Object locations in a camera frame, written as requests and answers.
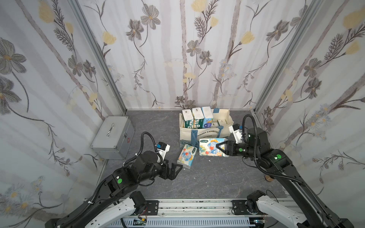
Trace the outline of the elephant tissue pack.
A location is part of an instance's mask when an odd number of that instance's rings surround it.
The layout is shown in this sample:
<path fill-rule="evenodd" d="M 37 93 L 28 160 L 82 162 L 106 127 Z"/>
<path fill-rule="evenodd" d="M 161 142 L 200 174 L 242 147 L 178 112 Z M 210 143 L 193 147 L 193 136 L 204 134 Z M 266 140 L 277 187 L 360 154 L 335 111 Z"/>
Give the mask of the elephant tissue pack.
<path fill-rule="evenodd" d="M 197 152 L 197 147 L 185 144 L 179 155 L 177 164 L 182 165 L 186 169 L 191 169 L 194 157 L 196 156 Z"/>
<path fill-rule="evenodd" d="M 220 151 L 216 148 L 216 144 L 227 141 L 225 138 L 201 138 L 199 140 L 199 155 L 221 157 Z"/>
<path fill-rule="evenodd" d="M 202 109 L 200 107 L 196 107 L 192 109 L 192 114 L 194 118 L 193 127 L 194 129 L 202 129 L 204 122 L 204 115 Z"/>

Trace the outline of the cream canvas tote bag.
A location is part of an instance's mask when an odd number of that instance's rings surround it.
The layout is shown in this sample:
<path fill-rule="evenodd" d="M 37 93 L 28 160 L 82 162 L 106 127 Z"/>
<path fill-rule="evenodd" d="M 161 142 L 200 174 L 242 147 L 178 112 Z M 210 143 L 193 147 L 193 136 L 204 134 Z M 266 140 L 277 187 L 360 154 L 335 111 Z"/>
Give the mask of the cream canvas tote bag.
<path fill-rule="evenodd" d="M 199 139 L 201 138 L 225 138 L 231 135 L 229 127 L 234 124 L 232 117 L 230 116 L 229 109 L 212 109 L 213 113 L 213 125 L 210 128 L 193 129 L 184 128 L 182 113 L 179 114 L 179 127 L 180 127 L 180 141 L 192 143 L 193 146 L 198 146 Z M 225 119 L 227 121 L 226 126 L 219 126 L 218 120 Z"/>

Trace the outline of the blue tissue pack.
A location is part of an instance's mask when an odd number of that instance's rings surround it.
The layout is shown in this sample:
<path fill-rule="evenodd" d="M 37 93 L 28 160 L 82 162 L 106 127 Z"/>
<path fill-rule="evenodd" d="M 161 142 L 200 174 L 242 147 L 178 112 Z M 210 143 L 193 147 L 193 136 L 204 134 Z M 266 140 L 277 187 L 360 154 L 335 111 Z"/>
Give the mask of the blue tissue pack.
<path fill-rule="evenodd" d="M 213 124 L 213 113 L 209 106 L 202 107 L 202 113 L 204 116 L 203 128 L 210 128 Z"/>

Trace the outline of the green barcode tissue pack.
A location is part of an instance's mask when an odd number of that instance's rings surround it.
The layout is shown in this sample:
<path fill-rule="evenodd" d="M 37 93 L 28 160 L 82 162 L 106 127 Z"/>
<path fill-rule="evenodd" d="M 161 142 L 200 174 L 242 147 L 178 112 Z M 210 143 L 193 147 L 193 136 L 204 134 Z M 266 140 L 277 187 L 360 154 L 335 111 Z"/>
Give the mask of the green barcode tissue pack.
<path fill-rule="evenodd" d="M 227 125 L 227 121 L 225 119 L 219 119 L 218 120 L 218 125 L 219 126 L 226 126 Z"/>
<path fill-rule="evenodd" d="M 182 117 L 184 122 L 184 128 L 193 128 L 194 127 L 194 117 L 192 111 L 190 109 L 184 109 L 182 111 Z"/>

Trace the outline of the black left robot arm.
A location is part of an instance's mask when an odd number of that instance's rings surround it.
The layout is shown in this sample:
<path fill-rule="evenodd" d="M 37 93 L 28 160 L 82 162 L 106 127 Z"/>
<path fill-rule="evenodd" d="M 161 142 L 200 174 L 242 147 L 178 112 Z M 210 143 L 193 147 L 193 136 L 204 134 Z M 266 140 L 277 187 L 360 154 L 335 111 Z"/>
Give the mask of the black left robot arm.
<path fill-rule="evenodd" d="M 102 180 L 89 199 L 63 218 L 52 218 L 46 222 L 46 228 L 86 228 L 108 225 L 124 215 L 142 214 L 147 202 L 139 186 L 145 186 L 144 181 L 155 181 L 156 177 L 164 180 L 174 180 L 183 166 L 169 163 L 163 157 L 168 152 L 169 145 L 164 142 L 152 141 L 153 149 L 143 151 L 144 136 L 151 139 L 149 132 L 141 133 L 140 149 L 137 154 L 128 159 L 122 167 Z M 130 207 L 124 213 L 110 215 L 108 206 L 129 194 Z"/>

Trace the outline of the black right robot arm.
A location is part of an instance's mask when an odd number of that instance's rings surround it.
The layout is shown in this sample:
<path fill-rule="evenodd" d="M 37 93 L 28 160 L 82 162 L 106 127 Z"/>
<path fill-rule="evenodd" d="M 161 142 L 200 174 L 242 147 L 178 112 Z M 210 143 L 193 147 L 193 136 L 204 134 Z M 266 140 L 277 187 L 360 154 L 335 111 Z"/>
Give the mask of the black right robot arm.
<path fill-rule="evenodd" d="M 301 212 L 293 211 L 271 199 L 262 191 L 247 197 L 246 209 L 251 214 L 262 212 L 288 228 L 352 228 L 347 218 L 340 218 L 308 186 L 291 159 L 279 149 L 273 149 L 266 131 L 257 127 L 252 115 L 246 115 L 242 124 L 233 125 L 234 141 L 216 144 L 228 156 L 250 158 L 255 167 L 276 179 Z"/>

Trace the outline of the grey metal box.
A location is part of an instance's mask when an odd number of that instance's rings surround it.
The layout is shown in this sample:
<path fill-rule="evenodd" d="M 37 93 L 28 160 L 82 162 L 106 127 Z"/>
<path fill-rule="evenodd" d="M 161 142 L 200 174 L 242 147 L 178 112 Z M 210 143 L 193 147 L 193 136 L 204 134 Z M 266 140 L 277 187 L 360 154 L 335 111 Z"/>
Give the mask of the grey metal box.
<path fill-rule="evenodd" d="M 135 129 L 127 116 L 109 116 L 102 123 L 90 148 L 106 160 L 125 160 Z"/>

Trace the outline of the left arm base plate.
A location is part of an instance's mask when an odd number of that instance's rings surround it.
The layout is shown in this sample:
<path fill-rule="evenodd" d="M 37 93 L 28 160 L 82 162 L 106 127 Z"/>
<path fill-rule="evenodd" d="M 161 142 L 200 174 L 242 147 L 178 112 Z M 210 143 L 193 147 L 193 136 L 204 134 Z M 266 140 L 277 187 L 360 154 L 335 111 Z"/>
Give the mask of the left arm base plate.
<path fill-rule="evenodd" d="M 159 210 L 159 201 L 158 200 L 147 200 L 146 207 L 138 215 L 139 216 L 157 216 L 158 210 Z"/>

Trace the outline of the aluminium mounting rail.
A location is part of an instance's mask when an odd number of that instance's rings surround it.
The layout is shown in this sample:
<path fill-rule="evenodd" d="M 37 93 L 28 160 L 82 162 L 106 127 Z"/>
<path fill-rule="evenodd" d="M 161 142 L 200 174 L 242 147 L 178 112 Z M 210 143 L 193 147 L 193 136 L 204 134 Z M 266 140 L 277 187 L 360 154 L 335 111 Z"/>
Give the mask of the aluminium mounting rail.
<path fill-rule="evenodd" d="M 284 202 L 263 196 L 257 203 L 256 215 L 234 215 L 232 201 L 234 199 L 156 199 L 159 201 L 157 216 L 142 216 L 147 218 L 273 218 L 281 223 L 303 222 L 303 213 L 287 207 Z M 127 198 L 117 205 L 92 215 L 87 223 L 111 223 L 119 218 L 137 217 L 146 207 L 145 199 Z"/>

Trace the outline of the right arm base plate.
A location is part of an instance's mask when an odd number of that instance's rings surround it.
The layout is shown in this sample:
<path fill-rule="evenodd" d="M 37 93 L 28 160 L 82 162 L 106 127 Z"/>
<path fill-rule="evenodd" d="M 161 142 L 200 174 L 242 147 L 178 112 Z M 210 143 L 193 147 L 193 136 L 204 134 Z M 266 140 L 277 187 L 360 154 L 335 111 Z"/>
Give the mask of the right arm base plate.
<path fill-rule="evenodd" d="M 255 204 L 252 200 L 233 200 L 232 212 L 234 215 L 256 215 Z"/>

